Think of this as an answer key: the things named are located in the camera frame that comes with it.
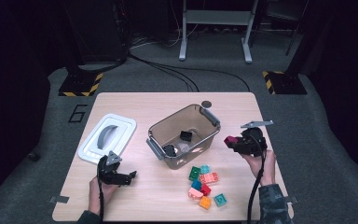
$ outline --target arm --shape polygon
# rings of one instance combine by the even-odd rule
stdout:
[[[243,155],[249,163],[252,173],[257,176],[261,168],[261,157]],[[267,150],[264,163],[264,173],[261,177],[258,189],[260,199],[260,221],[263,224],[292,224],[287,211],[287,204],[284,201],[281,188],[275,182],[275,161],[276,156],[272,150]]]
[[[106,185],[102,183],[103,203],[107,204],[113,196],[119,185]],[[76,224],[98,224],[101,223],[100,218],[100,188],[98,186],[98,178],[95,176],[89,182],[89,209],[85,210]]]

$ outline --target bin handle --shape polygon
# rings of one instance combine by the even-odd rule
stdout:
[[[162,161],[164,156],[161,152],[161,146],[158,145],[156,139],[154,139],[152,136],[150,136],[148,139],[146,139],[146,143],[150,146],[152,151],[156,154],[159,161]]]
[[[204,107],[200,107],[200,113],[205,116],[214,127],[216,127],[218,124],[220,124],[220,120],[208,109]]]

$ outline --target yellow black hazard tape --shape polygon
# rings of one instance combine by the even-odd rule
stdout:
[[[99,74],[93,79],[90,79],[86,82],[89,83],[87,86],[84,85],[82,88],[72,88],[69,86],[65,86],[67,90],[60,90],[59,95],[60,96],[92,96],[98,89],[98,86],[100,85],[101,79],[103,78],[103,74]]]
[[[274,87],[272,85],[272,81],[269,78],[271,74],[284,75],[284,72],[271,72],[271,71],[264,71],[263,72],[263,77],[264,77],[264,80],[266,81],[266,85],[267,85],[267,89],[268,89],[269,94],[275,94],[276,92],[275,92]]]

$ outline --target gray floor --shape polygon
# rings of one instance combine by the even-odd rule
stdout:
[[[179,62],[180,44],[165,47],[149,44],[131,53],[155,63],[214,69],[244,79],[256,96],[263,118],[272,119],[268,135],[277,154],[283,179],[294,205],[295,223],[358,223],[358,165],[330,131],[324,106],[306,76],[300,75],[307,95],[270,95],[262,72],[284,71],[296,50],[284,56],[289,39],[261,33],[251,48],[254,62],[246,64],[241,49],[242,35],[200,36],[188,42],[187,59]],[[88,69],[102,65],[88,65]],[[248,91],[237,78],[221,73],[180,70],[200,91]],[[103,91],[187,91],[186,84],[146,64],[128,59],[103,74],[91,97],[62,97],[58,89],[66,77],[58,69],[51,83],[42,137],[34,152],[41,160],[24,159],[0,188],[0,223],[55,223],[51,196],[60,194],[63,181],[76,153],[96,95]],[[85,112],[79,123],[68,123],[77,105]],[[247,120],[239,120],[239,125]]]

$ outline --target toy block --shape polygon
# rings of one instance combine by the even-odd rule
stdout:
[[[201,169],[199,167],[193,166],[191,168],[190,176],[188,177],[188,179],[191,180],[191,181],[193,181],[195,179],[198,179],[199,175],[200,175],[200,172],[201,172]]]
[[[188,191],[188,197],[196,200],[201,199],[203,197],[203,194],[196,189],[190,188],[190,190]]]
[[[180,132],[180,139],[182,139],[184,141],[187,141],[187,142],[191,142],[191,136],[192,135],[193,135],[193,133],[181,131]]]
[[[208,174],[211,171],[209,165],[201,165],[200,169],[202,175]]]
[[[219,180],[216,172],[212,172],[210,174],[200,175],[200,182],[202,184],[213,183]]]
[[[211,199],[205,196],[202,196],[199,205],[203,207],[204,209],[209,209],[211,207]]]
[[[214,201],[216,202],[216,205],[218,207],[225,205],[227,203],[226,197],[222,193],[214,197]]]
[[[208,196],[211,193],[211,189],[206,184],[201,185],[200,191],[203,193],[204,196]]]
[[[191,184],[191,188],[196,189],[196,190],[201,190],[201,182],[199,182],[198,179],[195,179],[193,181],[193,184]]]

